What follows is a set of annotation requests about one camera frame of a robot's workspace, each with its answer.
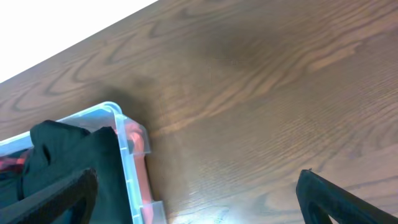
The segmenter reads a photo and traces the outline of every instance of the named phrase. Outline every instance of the wooden table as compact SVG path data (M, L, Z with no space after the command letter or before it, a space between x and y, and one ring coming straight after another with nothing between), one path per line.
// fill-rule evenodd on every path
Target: wooden table
M397 9L160 0L0 84L0 139L110 100L169 223L302 223L309 168L398 214Z

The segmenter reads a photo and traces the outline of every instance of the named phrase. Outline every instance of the black fabric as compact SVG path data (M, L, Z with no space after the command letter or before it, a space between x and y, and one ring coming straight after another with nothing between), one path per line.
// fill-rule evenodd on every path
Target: black fabric
M16 195L22 200L72 172L91 167L98 176L98 195L90 223L132 222L118 138L112 128L90 133L83 128L44 121L30 130L30 136L33 152L17 183L4 183L8 184L8 191L16 187Z

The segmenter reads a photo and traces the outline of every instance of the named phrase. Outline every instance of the brown wood tabletop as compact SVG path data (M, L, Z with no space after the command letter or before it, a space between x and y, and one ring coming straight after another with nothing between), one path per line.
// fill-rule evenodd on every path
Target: brown wood tabletop
M102 101L169 223L303 223L309 168L398 214L398 1L160 0L0 84L0 139Z

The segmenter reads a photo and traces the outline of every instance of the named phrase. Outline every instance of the black cloth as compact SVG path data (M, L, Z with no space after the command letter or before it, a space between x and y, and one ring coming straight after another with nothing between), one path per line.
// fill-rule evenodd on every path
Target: black cloth
M118 138L112 128L90 133L83 128L44 121L30 130L30 137L34 149L21 177L16 184L4 182L8 191L16 187L18 200L72 172L91 167L98 176L98 195L90 223L132 223Z

